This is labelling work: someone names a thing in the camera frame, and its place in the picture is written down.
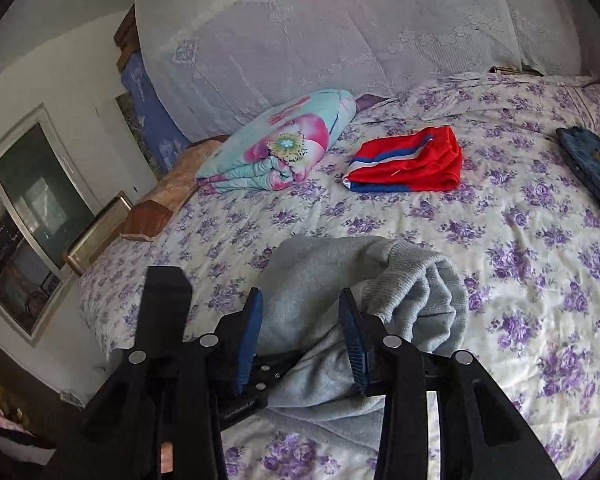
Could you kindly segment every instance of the brown pillow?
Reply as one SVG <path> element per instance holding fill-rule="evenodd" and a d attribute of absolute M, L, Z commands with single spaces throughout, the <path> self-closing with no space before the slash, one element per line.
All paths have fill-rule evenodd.
<path fill-rule="evenodd" d="M 129 212 L 120 235 L 128 240 L 151 242 L 156 239 L 171 217 L 197 191 L 198 168 L 221 144 L 220 140 L 208 139 L 184 150 L 176 167 Z"/>

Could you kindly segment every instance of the window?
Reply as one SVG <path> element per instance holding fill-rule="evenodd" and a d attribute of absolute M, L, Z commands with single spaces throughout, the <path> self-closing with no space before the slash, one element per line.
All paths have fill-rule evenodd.
<path fill-rule="evenodd" d="M 98 209 L 43 108 L 0 143 L 0 310 L 28 339 L 70 275 L 64 250 Z"/>

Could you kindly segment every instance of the metal bolt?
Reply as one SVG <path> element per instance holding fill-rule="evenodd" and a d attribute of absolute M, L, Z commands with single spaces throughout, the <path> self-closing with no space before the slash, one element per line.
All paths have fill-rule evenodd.
<path fill-rule="evenodd" d="M 474 356 L 472 356 L 466 350 L 459 350 L 456 352 L 456 361 L 458 361 L 461 365 L 470 365 L 474 360 Z"/>
<path fill-rule="evenodd" d="M 205 334 L 200 338 L 200 346 L 211 348 L 218 344 L 218 336 L 216 334 Z"/>
<path fill-rule="evenodd" d="M 146 354 L 142 350 L 135 350 L 129 354 L 129 362 L 133 365 L 139 365 L 146 359 Z"/>
<path fill-rule="evenodd" d="M 382 339 L 384 346 L 388 346 L 389 348 L 398 348 L 402 344 L 402 339 L 400 339 L 397 335 L 388 335 Z"/>

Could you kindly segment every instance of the bed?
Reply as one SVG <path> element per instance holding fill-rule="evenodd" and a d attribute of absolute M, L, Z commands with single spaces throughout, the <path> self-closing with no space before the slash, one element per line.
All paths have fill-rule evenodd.
<path fill-rule="evenodd" d="M 453 192 L 356 194 L 340 176 L 364 140 L 449 124 L 464 152 Z M 555 129 L 600 135 L 588 76 L 464 73 L 359 113 L 308 178 L 280 192 L 194 195 L 155 242 L 118 240 L 80 279 L 82 315 L 108 353 L 134 339 L 148 265 L 193 284 L 186 338 L 240 309 L 292 234 L 381 235 L 448 254 L 470 294 L 475 353 L 565 478 L 600 452 L 600 210 L 562 163 Z M 374 457 L 280 433 L 258 416 L 222 435 L 231 478 L 372 478 Z M 440 440 L 430 413 L 430 478 Z"/>

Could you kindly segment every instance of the red garment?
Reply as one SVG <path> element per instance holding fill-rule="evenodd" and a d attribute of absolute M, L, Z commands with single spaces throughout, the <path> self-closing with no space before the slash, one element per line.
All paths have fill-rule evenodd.
<path fill-rule="evenodd" d="M 450 126 L 365 142 L 344 174 L 358 192 L 448 191 L 460 183 L 462 149 Z"/>

